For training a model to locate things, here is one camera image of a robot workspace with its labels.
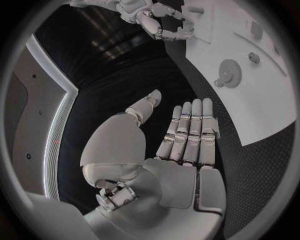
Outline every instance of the white robotic arm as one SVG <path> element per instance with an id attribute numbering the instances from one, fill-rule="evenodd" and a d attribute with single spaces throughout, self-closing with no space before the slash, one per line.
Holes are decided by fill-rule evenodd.
<path id="1" fill-rule="evenodd" d="M 155 40 L 176 41 L 187 40 L 194 34 L 193 22 L 174 8 L 154 3 L 152 0 L 71 0 L 73 7 L 99 6 L 119 12 L 121 18 L 130 24 L 139 24 Z M 183 29 L 177 32 L 164 30 L 153 17 L 170 16 L 185 22 Z"/>

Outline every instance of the white panel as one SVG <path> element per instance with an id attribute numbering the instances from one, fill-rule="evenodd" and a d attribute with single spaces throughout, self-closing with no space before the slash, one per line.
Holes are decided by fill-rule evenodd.
<path id="1" fill-rule="evenodd" d="M 184 0 L 183 13 L 195 21 L 195 37 L 186 44 L 186 58 L 203 74 L 226 107 L 242 146 L 267 138 L 296 119 L 293 87 L 285 63 L 276 53 L 273 41 L 263 31 L 261 40 L 251 33 L 252 21 L 247 12 L 232 0 Z M 187 12 L 188 6 L 204 8 L 208 27 L 198 13 Z M 251 62 L 249 53 L 260 57 L 260 64 Z M 225 59 L 237 61 L 242 80 L 236 88 L 216 87 L 219 66 Z"/>

